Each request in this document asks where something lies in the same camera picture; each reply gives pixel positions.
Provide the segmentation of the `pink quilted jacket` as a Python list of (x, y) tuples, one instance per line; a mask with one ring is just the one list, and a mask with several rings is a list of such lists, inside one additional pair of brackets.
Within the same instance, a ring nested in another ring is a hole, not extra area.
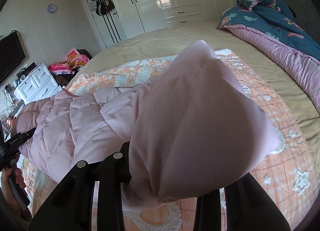
[(129, 89), (63, 90), (23, 107), (12, 134), (36, 128), (20, 152), (60, 182), (77, 162), (102, 161), (129, 143), (125, 210), (145, 210), (223, 188), (279, 146), (267, 114), (204, 41)]

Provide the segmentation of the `dark clothes pile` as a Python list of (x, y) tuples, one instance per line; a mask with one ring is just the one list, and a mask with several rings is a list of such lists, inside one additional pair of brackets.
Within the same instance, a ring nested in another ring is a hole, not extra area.
[[(77, 49), (77, 50), (81, 54), (86, 55), (89, 58), (89, 60), (91, 60), (93, 58), (92, 55), (86, 49)], [(57, 81), (58, 85), (65, 87), (76, 76), (76, 74), (80, 71), (80, 69), (76, 70), (73, 74), (58, 74), (58, 75), (52, 74), (52, 75), (53, 75), (54, 79)]]

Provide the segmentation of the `white bedroom door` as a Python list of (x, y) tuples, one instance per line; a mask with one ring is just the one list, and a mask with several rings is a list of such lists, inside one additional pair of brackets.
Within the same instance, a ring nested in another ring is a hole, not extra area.
[(93, 0), (81, 0), (89, 23), (102, 49), (112, 46), (127, 39), (124, 28), (121, 25), (117, 9), (99, 16), (94, 9)]

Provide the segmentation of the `clutter on dresser top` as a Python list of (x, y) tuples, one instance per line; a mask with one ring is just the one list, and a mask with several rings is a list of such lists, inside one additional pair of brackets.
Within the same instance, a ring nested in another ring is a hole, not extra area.
[[(10, 114), (10, 112), (14, 109), (15, 103), (18, 102), (21, 98), (14, 97), (15, 101), (11, 100), (11, 96), (14, 95), (14, 91), (17, 88), (17, 86), (20, 84), (20, 77), (17, 75), (18, 73), (26, 70), (31, 64), (33, 64), (33, 61), (23, 61), (15, 70), (13, 70), (7, 78), (1, 82), (1, 122), (6, 120)], [(5, 87), (7, 85), (10, 85), (11, 87), (11, 94), (8, 94)]]

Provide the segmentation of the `white drawer chest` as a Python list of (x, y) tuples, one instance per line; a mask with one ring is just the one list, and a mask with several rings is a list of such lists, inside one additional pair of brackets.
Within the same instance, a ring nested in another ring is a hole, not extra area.
[(14, 94), (18, 100), (28, 104), (51, 97), (61, 90), (47, 66), (40, 63), (16, 87)]

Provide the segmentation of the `pink cartoon blanket pile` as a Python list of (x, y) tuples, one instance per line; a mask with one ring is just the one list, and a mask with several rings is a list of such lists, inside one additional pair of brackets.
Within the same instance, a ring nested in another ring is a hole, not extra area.
[(76, 48), (70, 50), (63, 62), (52, 63), (48, 70), (52, 74), (73, 74), (76, 70), (84, 67), (89, 62), (86, 55), (81, 54)]

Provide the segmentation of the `beige bed cover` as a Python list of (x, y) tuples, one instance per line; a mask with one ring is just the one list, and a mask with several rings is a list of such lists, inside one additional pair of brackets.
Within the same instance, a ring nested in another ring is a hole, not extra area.
[(78, 74), (102, 72), (135, 60), (175, 55), (197, 40), (204, 40), (214, 50), (231, 49), (284, 99), (304, 134), (315, 168), (319, 170), (319, 113), (312, 101), (263, 52), (230, 31), (217, 29), (217, 25), (217, 22), (177, 25), (123, 40), (94, 55)]

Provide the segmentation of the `hanging bags on door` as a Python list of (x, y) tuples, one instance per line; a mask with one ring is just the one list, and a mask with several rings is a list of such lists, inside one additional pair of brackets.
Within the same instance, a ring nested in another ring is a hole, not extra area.
[(104, 16), (113, 11), (116, 7), (112, 0), (90, 0), (88, 8), (98, 16)]

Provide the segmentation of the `blue floral pink quilt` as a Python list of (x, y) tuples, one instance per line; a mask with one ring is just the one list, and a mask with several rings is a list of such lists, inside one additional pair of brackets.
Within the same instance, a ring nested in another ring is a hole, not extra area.
[(267, 55), (295, 80), (319, 109), (319, 44), (295, 22), (283, 0), (236, 0), (218, 28)]

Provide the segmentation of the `wall mounted black television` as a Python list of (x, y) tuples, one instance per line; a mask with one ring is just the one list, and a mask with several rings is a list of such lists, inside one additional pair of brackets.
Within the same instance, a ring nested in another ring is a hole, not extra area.
[(0, 41), (0, 82), (3, 82), (25, 59), (21, 34), (14, 30)]

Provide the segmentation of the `round blue wall clock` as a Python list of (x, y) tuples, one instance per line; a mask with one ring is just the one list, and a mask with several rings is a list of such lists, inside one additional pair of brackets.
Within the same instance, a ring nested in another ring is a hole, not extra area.
[(49, 4), (47, 6), (48, 13), (55, 13), (57, 11), (57, 7), (55, 4)]

